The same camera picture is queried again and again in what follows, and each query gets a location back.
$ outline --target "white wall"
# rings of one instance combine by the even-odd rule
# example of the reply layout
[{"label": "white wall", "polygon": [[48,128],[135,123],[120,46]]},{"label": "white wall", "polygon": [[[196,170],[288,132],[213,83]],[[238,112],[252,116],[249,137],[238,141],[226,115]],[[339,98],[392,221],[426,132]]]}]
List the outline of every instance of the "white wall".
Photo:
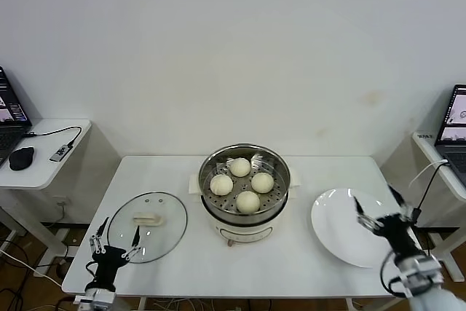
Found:
[{"label": "white wall", "polygon": [[382,164],[466,73],[464,0],[0,5],[0,64],[28,110],[90,118],[121,155],[248,141]]}]

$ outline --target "black wire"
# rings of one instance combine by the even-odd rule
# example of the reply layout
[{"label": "black wire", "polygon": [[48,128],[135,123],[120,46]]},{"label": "black wire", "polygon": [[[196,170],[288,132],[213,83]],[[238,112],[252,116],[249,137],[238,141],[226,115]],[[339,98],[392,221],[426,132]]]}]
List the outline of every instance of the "black wire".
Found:
[{"label": "black wire", "polygon": [[55,304],[55,311],[60,311],[60,305],[64,302],[73,302],[74,301],[74,296],[65,296],[64,298],[61,298],[58,300],[57,304]]},{"label": "black wire", "polygon": [[93,265],[93,264],[97,264],[96,261],[90,261],[86,264],[86,270],[95,278],[95,273],[94,271],[92,271],[89,266]]},{"label": "black wire", "polygon": [[385,269],[385,265],[387,265],[387,262],[388,262],[388,259],[391,257],[391,255],[393,255],[394,252],[393,251],[390,251],[387,256],[385,256],[385,259],[384,261],[382,262],[382,265],[380,266],[380,272],[379,272],[379,277],[380,277],[380,283],[382,284],[382,287],[384,287],[384,289],[392,294],[393,296],[397,297],[397,298],[406,298],[406,295],[404,293],[398,293],[397,291],[393,291],[391,288],[390,288],[390,285],[387,287],[387,285],[385,284],[385,281],[384,281],[384,269]]},{"label": "black wire", "polygon": [[[0,239],[0,242],[8,242],[10,244],[13,244],[16,248],[20,249],[24,254],[26,263],[29,264],[28,254],[25,252],[23,247],[20,247],[18,244],[16,244],[15,242],[12,242],[11,240],[2,240],[2,239]],[[10,266],[13,266],[13,267],[17,267],[18,269],[27,269],[27,267],[24,266],[24,265],[16,265],[16,264],[12,264],[11,262],[8,262],[4,257],[1,257],[0,259],[3,260],[6,264],[8,264]]]},{"label": "black wire", "polygon": [[444,165],[449,165],[449,163],[442,163],[435,169],[435,171],[434,171],[434,173],[432,175],[432,178],[430,178],[429,184],[427,185],[427,187],[426,187],[426,189],[424,191],[424,194],[422,195],[421,202],[419,202],[419,205],[417,206],[417,209],[421,208],[421,205],[425,200],[425,196],[427,196],[427,193],[429,192],[430,185],[432,185],[432,182],[434,181],[435,175],[437,175],[440,168],[443,167]]},{"label": "black wire", "polygon": [[23,297],[22,297],[20,294],[18,294],[16,291],[13,291],[13,290],[10,289],[10,288],[3,288],[3,289],[0,290],[0,293],[3,293],[4,291],[9,291],[11,294],[13,294],[13,295],[15,296],[15,297],[13,298],[13,300],[9,303],[8,310],[11,308],[11,306],[13,305],[13,302],[15,302],[16,299],[17,299],[19,302],[21,302],[21,304],[20,304],[21,306],[20,306],[20,308],[18,309],[17,306],[19,305],[19,303],[17,303],[17,304],[15,305],[15,310],[21,310],[21,309],[23,308],[23,302],[24,302]]},{"label": "black wire", "polygon": [[27,133],[24,135],[25,138],[33,138],[35,136],[48,136],[48,135],[52,135],[52,134],[56,134],[56,133],[61,133],[65,130],[70,130],[70,129],[79,129],[79,132],[77,133],[77,135],[73,138],[73,140],[71,140],[70,142],[68,142],[68,146],[73,146],[73,143],[74,141],[78,138],[79,135],[81,135],[81,132],[82,132],[82,127],[79,127],[79,126],[73,126],[73,127],[64,127],[63,129],[59,129],[59,130],[55,130],[55,131],[50,131],[48,133],[43,133],[43,134],[36,134],[34,131],[31,131],[30,133]]}]

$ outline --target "metal rim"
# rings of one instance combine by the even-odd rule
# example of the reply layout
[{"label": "metal rim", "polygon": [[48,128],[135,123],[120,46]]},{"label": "metal rim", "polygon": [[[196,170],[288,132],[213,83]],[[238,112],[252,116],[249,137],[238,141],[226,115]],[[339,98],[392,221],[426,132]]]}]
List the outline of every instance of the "metal rim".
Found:
[{"label": "metal rim", "polygon": [[[198,174],[198,177],[197,177],[197,180],[199,182],[199,185],[200,185],[200,188],[201,188],[201,193],[202,193],[202,196],[203,197],[208,197],[209,199],[211,199],[211,197],[214,197],[216,198],[217,200],[225,200],[227,196],[229,196],[229,194],[227,196],[223,196],[223,197],[220,197],[220,196],[215,196],[213,193],[206,193],[203,189],[204,187],[204,184],[202,183],[202,179],[201,179],[201,170],[205,168],[206,164],[209,163],[209,161],[211,161],[212,159],[216,158],[219,154],[221,154],[222,152],[226,151],[226,150],[230,150],[230,149],[240,149],[240,148],[249,148],[249,149],[255,149],[257,151],[265,151],[265,152],[268,152],[270,153],[273,157],[275,157],[277,160],[279,160],[282,164],[284,164],[285,166],[285,169],[287,170],[287,174],[288,174],[288,177],[290,177],[290,173],[289,173],[289,169],[288,169],[288,166],[286,165],[286,162],[285,160],[279,155],[277,154],[276,152],[272,151],[271,149],[268,149],[267,147],[263,147],[263,146],[258,146],[258,145],[253,145],[251,143],[237,143],[235,145],[231,145],[231,146],[225,146],[225,147],[222,147],[221,149],[218,149],[217,151],[213,152],[206,160],[204,160],[204,162],[202,163],[201,165],[201,168],[200,168],[200,171],[199,171],[199,174]],[[252,172],[249,177],[253,177],[253,175],[255,175],[256,172]],[[237,179],[235,176],[231,176],[229,175],[230,178],[232,178],[233,182],[236,183],[236,180]],[[284,205],[283,203],[283,198],[286,196],[286,194],[288,193],[288,189],[284,188],[284,189],[281,189],[279,185],[277,185],[277,179],[276,179],[276,176],[274,176],[274,180],[275,180],[275,184],[274,184],[274,188],[272,189],[271,192],[267,193],[267,194],[260,194],[261,196],[268,196],[268,197],[273,197],[275,199],[274,201],[274,205],[270,205],[270,206],[267,206],[265,209],[262,208],[262,206],[259,208],[258,211],[256,211],[254,214],[244,214],[244,213],[238,213],[238,212],[234,212],[234,211],[230,211],[228,209],[225,209],[225,208],[222,208],[221,206],[218,207],[217,205],[214,205],[213,203],[211,203],[212,205],[216,206],[217,209],[219,210],[222,210],[224,211],[225,213],[228,213],[228,214],[231,214],[231,215],[234,215],[234,216],[239,216],[239,217],[249,217],[249,216],[252,216],[252,215],[258,215],[258,214],[261,214],[261,213],[266,213],[270,210],[273,210],[274,208],[276,208],[277,206],[280,206],[280,205]],[[246,188],[243,188],[242,190],[244,191],[247,191],[247,190],[251,190],[253,191],[252,189],[246,189]]]},{"label": "metal rim", "polygon": [[283,212],[283,209],[285,209],[285,204],[287,203],[288,201],[288,193],[285,195],[285,199],[283,200],[283,205],[282,207],[280,208],[280,210],[278,212],[276,212],[273,216],[270,216],[269,218],[263,220],[263,221],[260,221],[260,222],[257,222],[257,223],[254,223],[254,224],[238,224],[238,223],[232,223],[230,221],[227,221],[225,219],[222,219],[220,217],[218,217],[214,212],[212,212],[211,209],[209,209],[209,207],[206,205],[205,203],[205,199],[204,197],[201,197],[201,201],[202,201],[202,205],[204,205],[204,208],[207,210],[207,212],[215,219],[215,220],[218,220],[224,224],[227,224],[229,226],[233,226],[233,227],[256,227],[256,226],[261,226],[261,225],[264,225],[266,224],[267,222],[275,219],[277,216],[280,215],[280,213]]},{"label": "metal rim", "polygon": [[115,217],[117,216],[117,214],[120,212],[121,209],[123,209],[124,206],[126,206],[126,204],[128,204],[129,202],[132,202],[133,200],[135,200],[136,198],[139,198],[139,197],[142,197],[142,196],[145,196],[146,194],[152,194],[152,193],[163,193],[163,194],[167,194],[173,198],[175,198],[177,201],[179,201],[179,203],[181,204],[181,206],[183,207],[184,209],[184,213],[186,214],[186,225],[184,225],[184,230],[183,230],[183,233],[181,234],[180,236],[180,239],[176,242],[176,244],[165,254],[161,255],[161,256],[158,256],[157,258],[155,259],[152,259],[152,260],[148,260],[148,261],[130,261],[130,264],[146,264],[148,262],[153,262],[153,261],[156,261],[158,259],[161,259],[163,258],[164,256],[166,256],[169,252],[171,252],[173,249],[176,248],[176,246],[180,243],[181,239],[184,237],[184,234],[186,232],[186,228],[188,227],[188,220],[189,220],[189,217],[188,217],[188,211],[186,210],[186,206],[184,205],[184,203],[176,196],[174,196],[173,194],[171,193],[168,193],[168,192],[163,192],[163,191],[154,191],[154,192],[146,192],[146,193],[143,193],[143,194],[140,194],[136,197],[133,197],[131,198],[130,200],[128,200],[124,205],[122,205],[121,207],[119,207],[119,209],[115,212],[115,214],[111,217],[111,220],[110,220],[110,224],[108,226],[108,229],[107,229],[107,243],[108,245],[110,245],[110,239],[109,239],[109,232],[110,232],[110,227],[111,227],[111,224],[112,222],[114,222],[114,219]]}]

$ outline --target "table leg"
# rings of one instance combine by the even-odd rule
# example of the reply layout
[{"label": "table leg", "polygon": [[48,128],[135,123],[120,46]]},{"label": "table leg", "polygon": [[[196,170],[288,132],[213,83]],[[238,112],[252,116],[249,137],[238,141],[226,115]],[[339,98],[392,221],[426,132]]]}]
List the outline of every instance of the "table leg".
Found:
[{"label": "table leg", "polygon": [[[59,229],[55,237],[59,239],[60,241],[64,240],[66,235],[68,234],[69,229]],[[47,270],[50,268],[51,263],[53,263],[53,259],[55,258],[73,258],[76,256],[76,253],[78,252],[79,246],[75,245],[70,245],[68,247],[68,251],[66,251],[63,254],[56,254],[54,253],[51,249],[47,249],[47,251],[44,253],[43,257],[41,258],[41,261],[38,263],[40,267],[37,267],[36,270],[37,272],[42,273],[43,275],[47,274]],[[34,273],[34,277],[41,277],[40,274]]]},{"label": "table leg", "polygon": [[[11,230],[7,237],[8,241],[13,241],[16,235],[24,236],[26,234],[26,230],[15,220],[13,220],[12,217],[8,215],[2,208],[0,208],[0,222]],[[0,249],[6,251],[9,245],[10,242],[3,242],[0,246]]]},{"label": "table leg", "polygon": [[362,311],[385,311],[395,306],[398,302],[403,301],[403,299],[393,298],[393,299],[380,299],[376,300],[369,305],[366,305],[362,308]]},{"label": "table leg", "polygon": [[145,296],[142,296],[139,299],[138,310],[145,310],[146,309],[146,303],[147,303],[147,298]]},{"label": "table leg", "polygon": [[345,298],[345,302],[347,303],[348,311],[357,311],[355,306],[352,304],[352,298]]},{"label": "table leg", "polygon": [[43,242],[56,255],[65,254],[66,246],[46,229],[23,205],[16,202],[11,208],[3,208],[14,220]]},{"label": "table leg", "polygon": [[454,282],[464,282],[465,276],[453,259],[451,252],[466,241],[466,227],[460,227],[445,240],[442,240],[438,233],[430,233],[429,237],[435,244],[435,248],[431,251],[432,255],[443,262]]},{"label": "table leg", "polygon": [[16,231],[19,236],[24,236],[26,230],[19,225],[10,215],[8,215],[5,210],[0,208],[0,222],[8,227],[11,231]]}]

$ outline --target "cable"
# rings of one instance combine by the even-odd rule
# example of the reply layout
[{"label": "cable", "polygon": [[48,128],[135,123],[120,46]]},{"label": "cable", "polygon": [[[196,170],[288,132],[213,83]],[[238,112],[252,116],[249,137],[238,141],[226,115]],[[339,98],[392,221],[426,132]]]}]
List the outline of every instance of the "cable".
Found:
[{"label": "cable", "polygon": [[[23,247],[19,246],[19,245],[16,244],[15,242],[12,242],[11,240],[0,240],[0,242],[8,242],[8,243],[10,243],[10,244],[13,244],[16,248],[20,249],[21,252],[24,254],[26,263],[29,264],[28,254],[25,252],[25,250],[23,249]],[[6,264],[8,264],[8,265],[10,265],[10,266],[17,267],[18,269],[25,269],[24,266],[18,266],[18,265],[12,264],[11,262],[9,262],[8,260],[6,260],[6,259],[4,259],[4,258],[1,258],[1,260],[3,260]]]},{"label": "cable", "polygon": [[[40,309],[43,309],[44,307],[54,307],[55,308],[55,305],[42,305],[42,306],[38,306],[38,307],[35,307],[33,309],[27,309],[25,311],[35,311],[35,310],[40,310]],[[68,311],[67,309],[62,309],[61,307],[58,308],[60,311]]]},{"label": "cable", "polygon": [[3,251],[2,249],[0,249],[0,251],[5,254],[6,256],[10,257],[11,259],[19,262],[20,264],[23,264],[24,266],[26,266],[27,268],[29,268],[30,270],[34,271],[35,273],[37,273],[38,275],[41,275],[42,277],[45,277],[46,279],[48,280],[51,280],[53,283],[55,283],[57,286],[59,286],[61,288],[61,284],[55,282],[55,280],[53,280],[52,278],[50,278],[49,276],[46,276],[46,275],[43,275],[42,273],[36,271],[35,269],[33,269],[32,267],[30,267],[29,265],[27,265],[25,262],[22,262],[21,260],[19,259],[16,259],[14,256],[11,256],[9,255],[6,251]]},{"label": "cable", "polygon": [[93,265],[93,264],[97,264],[96,261],[90,261],[86,264],[86,270],[95,278],[95,273],[94,271],[92,271],[89,266]]},{"label": "cable", "polygon": [[65,206],[66,205],[60,205],[60,207],[61,207],[61,217],[57,221],[52,222],[50,225],[44,226],[46,229],[49,229],[50,227],[54,226],[55,224],[59,223],[60,221],[62,221],[65,218]]},{"label": "cable", "polygon": [[68,142],[68,146],[73,146],[74,141],[76,141],[76,139],[79,137],[79,135],[81,135],[82,127],[79,127],[79,126],[64,127],[63,129],[50,131],[48,133],[43,133],[43,134],[36,134],[34,131],[31,131],[30,133],[24,134],[23,137],[24,138],[35,138],[36,136],[48,136],[48,135],[52,135],[52,134],[56,134],[56,133],[61,133],[62,131],[70,130],[70,129],[79,129],[79,132],[76,134],[76,136],[73,138],[73,140]]},{"label": "cable", "polygon": [[192,307],[193,311],[196,311],[196,307],[192,303],[191,299],[188,299],[187,302],[191,304],[191,307]]},{"label": "cable", "polygon": [[385,269],[385,265],[387,265],[387,262],[388,262],[388,259],[391,257],[391,255],[393,255],[394,252],[393,251],[390,251],[387,256],[385,256],[384,258],[384,261],[382,262],[382,265],[380,266],[380,272],[379,272],[379,277],[380,277],[380,283],[382,284],[382,287],[384,287],[384,289],[392,294],[393,296],[397,297],[397,298],[401,298],[401,299],[404,299],[406,298],[406,295],[404,293],[398,293],[397,291],[393,291],[391,288],[390,288],[390,284],[389,286],[387,287],[387,285],[385,284],[384,282],[384,269]]},{"label": "cable", "polygon": [[21,294],[19,294],[17,291],[13,291],[10,288],[3,288],[3,289],[0,290],[0,293],[3,293],[4,291],[9,291],[10,293],[12,293],[15,296],[13,298],[13,300],[9,303],[8,310],[11,308],[11,306],[16,301],[16,299],[18,300],[18,302],[15,305],[15,310],[21,310],[23,308],[23,302],[24,302],[23,297],[21,296]]},{"label": "cable", "polygon": [[64,302],[73,302],[74,301],[74,296],[65,296],[64,298],[61,298],[58,300],[57,304],[55,304],[55,311],[60,310],[60,305]]},{"label": "cable", "polygon": [[202,303],[202,300],[201,300],[201,299],[198,299],[197,301],[198,301],[198,302],[200,303],[200,305],[201,305],[201,310],[204,311],[204,304]]},{"label": "cable", "polygon": [[425,200],[425,196],[427,196],[427,193],[429,192],[430,185],[431,185],[432,182],[434,181],[435,175],[437,175],[437,173],[438,173],[438,171],[440,170],[440,168],[442,168],[444,165],[449,165],[449,163],[448,163],[448,162],[442,163],[442,164],[440,164],[440,165],[435,169],[435,171],[434,171],[434,173],[433,173],[433,175],[432,175],[432,178],[430,178],[429,184],[427,185],[427,188],[425,189],[424,194],[422,195],[421,202],[419,202],[419,205],[416,207],[416,209],[418,209],[418,210],[421,209],[421,205],[422,205],[422,203],[423,203],[424,200]]},{"label": "cable", "polygon": [[438,160],[437,162],[432,162],[432,163],[430,163],[427,167],[425,167],[424,169],[422,169],[421,172],[420,172],[419,174],[417,174],[416,176],[414,176],[414,178],[413,178],[413,179],[411,180],[411,182],[409,183],[408,188],[411,187],[411,185],[415,182],[415,180],[417,180],[418,177],[420,177],[421,174],[423,174],[423,172],[425,172],[425,171],[429,168],[429,166],[434,165],[434,164],[438,164],[438,163],[445,164],[445,163],[448,163],[448,162],[449,162],[448,160]]}]

